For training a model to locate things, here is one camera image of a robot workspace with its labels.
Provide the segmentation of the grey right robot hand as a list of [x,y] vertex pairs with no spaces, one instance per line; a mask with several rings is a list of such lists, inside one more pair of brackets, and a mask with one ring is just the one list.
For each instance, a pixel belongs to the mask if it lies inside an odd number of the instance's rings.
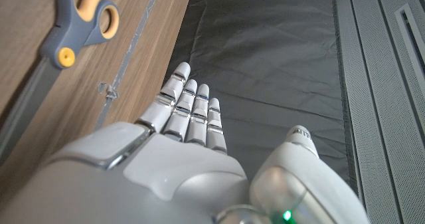
[[294,126],[248,179],[229,156],[220,104],[182,62],[134,122],[51,156],[2,223],[368,223],[355,192]]

